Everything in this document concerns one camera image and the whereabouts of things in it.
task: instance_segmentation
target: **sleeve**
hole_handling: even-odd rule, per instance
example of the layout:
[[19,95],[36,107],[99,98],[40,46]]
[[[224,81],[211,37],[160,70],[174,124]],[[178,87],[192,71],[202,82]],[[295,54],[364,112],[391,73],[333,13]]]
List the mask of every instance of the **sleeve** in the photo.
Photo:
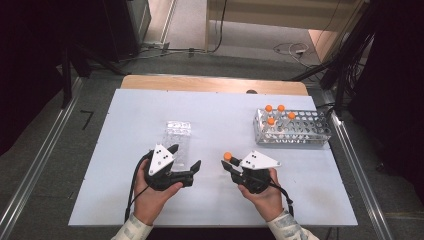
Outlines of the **sleeve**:
[[318,240],[311,232],[302,228],[286,210],[267,224],[276,240]]
[[145,240],[152,229],[153,226],[147,226],[131,214],[112,240]]

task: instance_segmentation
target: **white table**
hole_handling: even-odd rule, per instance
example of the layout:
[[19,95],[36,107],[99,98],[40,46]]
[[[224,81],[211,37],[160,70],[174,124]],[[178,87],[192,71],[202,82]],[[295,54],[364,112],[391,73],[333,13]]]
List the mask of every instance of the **white table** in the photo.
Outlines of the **white table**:
[[294,200],[300,224],[357,225],[328,144],[296,149],[256,145],[253,116],[255,109],[266,104],[315,109],[309,96],[117,90],[69,225],[123,224],[134,168],[161,141],[169,120],[191,122],[188,165],[201,159],[202,166],[193,186],[181,189],[167,202],[156,226],[265,226],[220,162],[226,151],[243,158],[251,150],[282,162],[277,169],[279,181]]

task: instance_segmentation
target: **person's right hand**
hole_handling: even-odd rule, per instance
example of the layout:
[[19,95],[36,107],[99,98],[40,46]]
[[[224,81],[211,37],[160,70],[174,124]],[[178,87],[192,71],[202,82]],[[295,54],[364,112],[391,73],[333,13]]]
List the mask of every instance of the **person's right hand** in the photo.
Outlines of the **person's right hand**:
[[[280,186],[278,183],[277,171],[274,168],[270,168],[269,173],[275,184]],[[280,190],[274,187],[268,187],[259,194],[252,194],[243,185],[238,185],[238,188],[243,196],[255,205],[256,210],[258,210],[259,214],[266,222],[274,220],[284,211]]]

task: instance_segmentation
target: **transparent container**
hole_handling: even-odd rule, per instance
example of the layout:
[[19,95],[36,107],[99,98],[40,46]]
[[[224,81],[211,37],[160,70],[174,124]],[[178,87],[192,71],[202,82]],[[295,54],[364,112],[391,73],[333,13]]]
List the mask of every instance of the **transparent container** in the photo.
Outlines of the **transparent container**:
[[174,154],[173,171],[185,171],[187,165],[188,147],[191,136],[190,122],[167,121],[162,145],[166,148],[178,144],[178,151]]

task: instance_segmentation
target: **orange object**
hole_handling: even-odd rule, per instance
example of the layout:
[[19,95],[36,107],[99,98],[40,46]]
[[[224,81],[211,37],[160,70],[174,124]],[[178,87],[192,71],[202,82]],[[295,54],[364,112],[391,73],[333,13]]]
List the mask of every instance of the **orange object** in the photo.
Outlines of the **orange object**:
[[274,125],[275,120],[274,120],[274,118],[268,118],[267,122],[268,122],[269,125]]
[[224,153],[224,160],[225,161],[230,161],[232,157],[233,157],[233,155],[231,155],[230,152],[225,152]]
[[289,112],[289,115],[287,115],[287,117],[288,117],[290,120],[293,120],[293,119],[296,117],[296,114],[294,114],[294,112]]
[[286,107],[284,107],[284,105],[278,105],[278,111],[282,112],[284,111],[284,109],[286,109]]
[[266,105],[265,111],[271,112],[272,111],[272,106],[271,105]]

